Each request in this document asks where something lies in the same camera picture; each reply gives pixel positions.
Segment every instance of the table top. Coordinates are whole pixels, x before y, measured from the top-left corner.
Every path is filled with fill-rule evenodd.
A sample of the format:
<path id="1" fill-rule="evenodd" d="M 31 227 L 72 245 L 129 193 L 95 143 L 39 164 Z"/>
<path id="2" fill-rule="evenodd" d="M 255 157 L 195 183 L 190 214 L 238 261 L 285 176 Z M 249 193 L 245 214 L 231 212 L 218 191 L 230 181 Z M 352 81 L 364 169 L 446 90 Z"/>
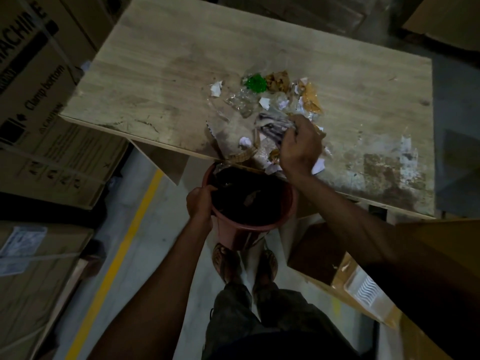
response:
<path id="1" fill-rule="evenodd" d="M 331 154 L 318 177 L 347 196 L 434 216 L 432 64 L 417 55 L 199 0 L 132 0 L 61 115 L 218 158 L 206 90 L 279 53 L 325 111 Z"/>

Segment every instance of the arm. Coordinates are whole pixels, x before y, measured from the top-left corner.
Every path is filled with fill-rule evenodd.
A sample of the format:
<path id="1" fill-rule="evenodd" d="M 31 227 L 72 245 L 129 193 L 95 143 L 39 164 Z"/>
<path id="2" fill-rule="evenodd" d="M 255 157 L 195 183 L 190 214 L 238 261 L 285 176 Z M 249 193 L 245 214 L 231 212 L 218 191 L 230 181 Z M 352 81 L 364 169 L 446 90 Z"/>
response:
<path id="1" fill-rule="evenodd" d="M 187 196 L 190 219 L 159 267 L 120 311 L 89 359 L 171 359 L 198 258 L 212 230 L 212 186 Z"/>
<path id="2" fill-rule="evenodd" d="M 311 175 L 322 143 L 302 116 L 286 132 L 280 164 L 288 180 L 317 207 L 346 251 L 398 308 L 452 357 L 480 339 L 480 279 L 446 255 L 370 215 Z"/>

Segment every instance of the green plastic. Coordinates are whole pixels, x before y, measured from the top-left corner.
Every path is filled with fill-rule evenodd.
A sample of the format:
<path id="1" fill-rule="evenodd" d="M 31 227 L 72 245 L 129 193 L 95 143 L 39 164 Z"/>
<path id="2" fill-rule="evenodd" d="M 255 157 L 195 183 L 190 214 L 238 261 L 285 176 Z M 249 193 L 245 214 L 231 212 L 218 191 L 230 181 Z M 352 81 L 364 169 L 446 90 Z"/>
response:
<path id="1" fill-rule="evenodd" d="M 255 93 L 261 94 L 267 90 L 267 81 L 260 74 L 254 74 L 245 82 L 245 86 L 254 91 Z"/>

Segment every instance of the foot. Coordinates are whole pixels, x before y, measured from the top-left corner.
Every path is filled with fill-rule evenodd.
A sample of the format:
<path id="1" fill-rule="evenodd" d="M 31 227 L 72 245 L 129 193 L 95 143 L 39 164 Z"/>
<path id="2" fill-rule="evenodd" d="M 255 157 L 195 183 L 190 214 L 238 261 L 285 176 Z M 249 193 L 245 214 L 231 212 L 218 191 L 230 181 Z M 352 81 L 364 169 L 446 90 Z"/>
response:
<path id="1" fill-rule="evenodd" d="M 265 249 L 260 254 L 258 262 L 257 276 L 255 277 L 255 284 L 253 292 L 257 288 L 266 286 L 273 282 L 279 270 L 279 263 L 272 250 Z"/>
<path id="2" fill-rule="evenodd" d="M 230 282 L 242 283 L 240 277 L 242 268 L 240 267 L 240 257 L 237 252 L 218 243 L 213 249 L 212 261 L 215 270 L 225 284 Z"/>

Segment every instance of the person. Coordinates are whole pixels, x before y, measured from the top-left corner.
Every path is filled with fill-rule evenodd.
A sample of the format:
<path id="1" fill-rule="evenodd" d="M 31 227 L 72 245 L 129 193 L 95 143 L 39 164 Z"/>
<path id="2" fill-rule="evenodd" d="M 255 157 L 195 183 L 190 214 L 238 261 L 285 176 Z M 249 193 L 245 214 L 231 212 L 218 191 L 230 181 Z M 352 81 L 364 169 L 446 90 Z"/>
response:
<path id="1" fill-rule="evenodd" d="M 473 356 L 480 339 L 480 281 L 470 271 L 419 240 L 340 196 L 311 175 L 322 151 L 315 128 L 303 116 L 287 130 L 280 164 L 316 206 L 347 251 L 397 307 L 454 359 Z M 211 192 L 187 196 L 189 221 L 176 242 L 108 326 L 90 359 L 171 359 L 201 250 L 212 229 Z M 274 283 L 277 261 L 261 254 L 252 296 L 239 276 L 238 254 L 217 245 L 213 265 L 225 282 L 208 324 L 202 359 L 351 359 L 358 355 L 319 309 L 298 292 Z"/>

